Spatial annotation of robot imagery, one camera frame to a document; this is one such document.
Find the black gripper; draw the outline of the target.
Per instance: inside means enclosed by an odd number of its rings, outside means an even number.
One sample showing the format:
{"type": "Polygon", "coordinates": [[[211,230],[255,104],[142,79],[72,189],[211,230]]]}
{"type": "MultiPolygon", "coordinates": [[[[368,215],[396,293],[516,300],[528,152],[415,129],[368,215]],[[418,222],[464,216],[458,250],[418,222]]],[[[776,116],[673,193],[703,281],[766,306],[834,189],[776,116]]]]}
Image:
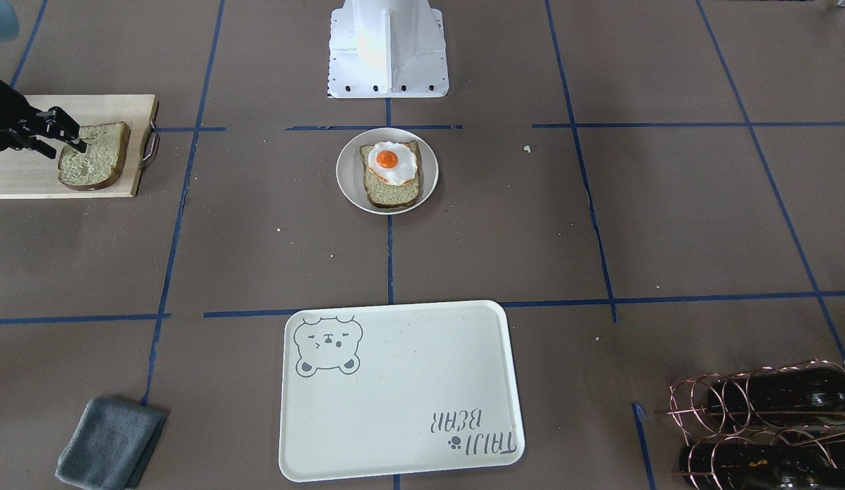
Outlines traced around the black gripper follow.
{"type": "Polygon", "coordinates": [[[38,135],[64,142],[79,153],[87,149],[80,137],[80,125],[63,108],[34,108],[26,97],[0,80],[0,152],[26,149],[54,159],[56,149],[38,135]]]}

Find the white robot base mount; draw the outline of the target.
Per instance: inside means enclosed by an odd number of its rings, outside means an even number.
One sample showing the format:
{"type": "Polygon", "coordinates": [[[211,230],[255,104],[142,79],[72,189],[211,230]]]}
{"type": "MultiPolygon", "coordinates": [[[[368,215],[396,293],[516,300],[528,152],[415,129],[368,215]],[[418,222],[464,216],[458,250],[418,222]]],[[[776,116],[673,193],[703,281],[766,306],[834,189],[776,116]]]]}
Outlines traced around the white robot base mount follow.
{"type": "Polygon", "coordinates": [[[443,16],[428,1],[345,1],[330,27],[328,97],[449,93],[443,16]]]}

